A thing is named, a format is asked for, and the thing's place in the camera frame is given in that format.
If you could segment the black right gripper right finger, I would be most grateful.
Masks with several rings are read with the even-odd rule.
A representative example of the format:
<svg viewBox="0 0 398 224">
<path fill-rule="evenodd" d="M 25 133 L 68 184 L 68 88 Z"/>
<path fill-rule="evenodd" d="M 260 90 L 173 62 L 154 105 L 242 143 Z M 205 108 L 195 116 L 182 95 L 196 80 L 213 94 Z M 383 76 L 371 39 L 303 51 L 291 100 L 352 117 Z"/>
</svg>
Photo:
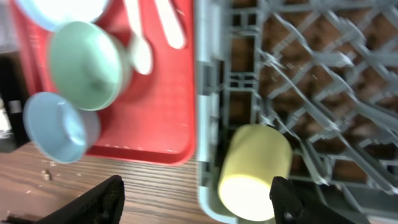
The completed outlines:
<svg viewBox="0 0 398 224">
<path fill-rule="evenodd" d="M 353 224 L 281 176 L 273 178 L 269 196 L 276 224 Z"/>
</svg>

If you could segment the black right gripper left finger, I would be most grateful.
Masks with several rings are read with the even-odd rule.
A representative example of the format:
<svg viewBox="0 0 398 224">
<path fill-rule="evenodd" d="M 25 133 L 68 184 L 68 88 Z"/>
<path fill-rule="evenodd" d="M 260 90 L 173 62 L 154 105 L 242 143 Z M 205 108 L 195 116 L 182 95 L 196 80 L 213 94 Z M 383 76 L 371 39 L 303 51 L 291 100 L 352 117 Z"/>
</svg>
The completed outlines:
<svg viewBox="0 0 398 224">
<path fill-rule="evenodd" d="M 113 175 L 36 224 L 119 224 L 124 202 L 122 177 Z"/>
</svg>

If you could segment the yellow cup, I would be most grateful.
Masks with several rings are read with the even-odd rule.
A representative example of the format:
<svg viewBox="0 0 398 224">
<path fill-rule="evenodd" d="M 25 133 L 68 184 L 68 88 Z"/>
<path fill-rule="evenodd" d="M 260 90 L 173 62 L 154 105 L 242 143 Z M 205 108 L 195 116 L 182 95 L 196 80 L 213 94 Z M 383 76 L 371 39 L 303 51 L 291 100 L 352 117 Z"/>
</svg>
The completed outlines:
<svg viewBox="0 0 398 224">
<path fill-rule="evenodd" d="M 292 157 L 290 143 L 277 130 L 260 124 L 241 126 L 221 168 L 218 195 L 222 204 L 249 221 L 274 218 L 269 196 L 272 180 L 289 176 Z"/>
</svg>

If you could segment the light blue bowl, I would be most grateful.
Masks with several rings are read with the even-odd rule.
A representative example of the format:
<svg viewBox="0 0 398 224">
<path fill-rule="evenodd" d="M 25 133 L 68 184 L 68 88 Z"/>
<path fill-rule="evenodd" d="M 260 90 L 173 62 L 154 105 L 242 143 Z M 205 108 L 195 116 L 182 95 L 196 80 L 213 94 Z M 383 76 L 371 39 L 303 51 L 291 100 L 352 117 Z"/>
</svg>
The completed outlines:
<svg viewBox="0 0 398 224">
<path fill-rule="evenodd" d="M 62 164 L 79 161 L 101 133 L 95 111 L 80 110 L 62 96 L 47 91 L 29 97 L 23 122 L 29 139 L 40 152 Z"/>
</svg>

